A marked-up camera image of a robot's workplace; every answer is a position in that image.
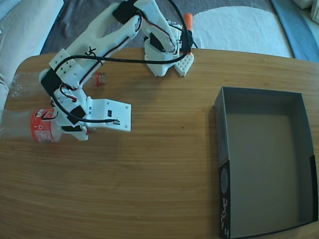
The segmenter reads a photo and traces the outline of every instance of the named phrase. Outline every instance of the carpet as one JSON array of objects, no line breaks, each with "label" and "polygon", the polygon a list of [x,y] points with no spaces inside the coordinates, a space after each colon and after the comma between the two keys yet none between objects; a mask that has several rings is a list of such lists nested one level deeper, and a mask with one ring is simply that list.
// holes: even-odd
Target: carpet
[{"label": "carpet", "polygon": [[[64,0],[64,6],[47,38],[42,54],[58,52],[67,48],[107,6],[114,0]],[[156,0],[165,18],[177,20],[174,9],[166,0]],[[268,12],[274,12],[270,0],[174,0],[182,14],[190,12],[193,15],[214,8],[225,6],[249,6]],[[112,25],[108,32],[119,27]],[[143,47],[143,34],[140,33],[127,47]]]},{"label": "carpet", "polygon": [[193,29],[199,48],[292,57],[277,16],[261,9],[246,6],[211,9],[194,16]]}]

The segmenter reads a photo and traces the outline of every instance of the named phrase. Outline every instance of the cushion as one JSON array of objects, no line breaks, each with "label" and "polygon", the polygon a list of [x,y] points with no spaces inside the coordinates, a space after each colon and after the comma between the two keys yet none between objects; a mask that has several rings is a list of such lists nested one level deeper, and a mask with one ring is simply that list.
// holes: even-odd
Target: cushion
[{"label": "cushion", "polygon": [[62,6],[63,0],[23,0],[0,21],[0,80],[8,88],[19,65],[40,53]]}]

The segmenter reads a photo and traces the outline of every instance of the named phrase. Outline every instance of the red bottle label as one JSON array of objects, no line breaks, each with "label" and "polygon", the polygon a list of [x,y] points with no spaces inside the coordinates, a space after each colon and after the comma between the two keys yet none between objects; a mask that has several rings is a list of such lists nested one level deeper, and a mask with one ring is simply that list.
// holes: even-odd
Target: red bottle label
[{"label": "red bottle label", "polygon": [[36,142],[55,142],[51,131],[54,119],[54,109],[37,109],[32,113],[31,132]]}]

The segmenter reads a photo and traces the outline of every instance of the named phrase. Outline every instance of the orange cap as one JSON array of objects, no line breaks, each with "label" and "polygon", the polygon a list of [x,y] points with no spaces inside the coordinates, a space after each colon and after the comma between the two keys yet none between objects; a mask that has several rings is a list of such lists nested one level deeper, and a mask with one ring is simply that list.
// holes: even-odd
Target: orange cap
[{"label": "orange cap", "polygon": [[187,30],[192,31],[192,29],[193,29],[193,15],[190,13],[186,13],[184,15],[184,20],[185,20],[185,23],[187,26]]}]

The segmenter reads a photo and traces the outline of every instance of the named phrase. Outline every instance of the black box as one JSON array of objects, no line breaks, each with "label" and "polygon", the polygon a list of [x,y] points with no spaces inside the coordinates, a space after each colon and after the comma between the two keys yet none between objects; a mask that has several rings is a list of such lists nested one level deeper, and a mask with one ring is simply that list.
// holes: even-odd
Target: black box
[{"label": "black box", "polygon": [[316,162],[300,93],[223,87],[215,102],[220,236],[318,221]]}]

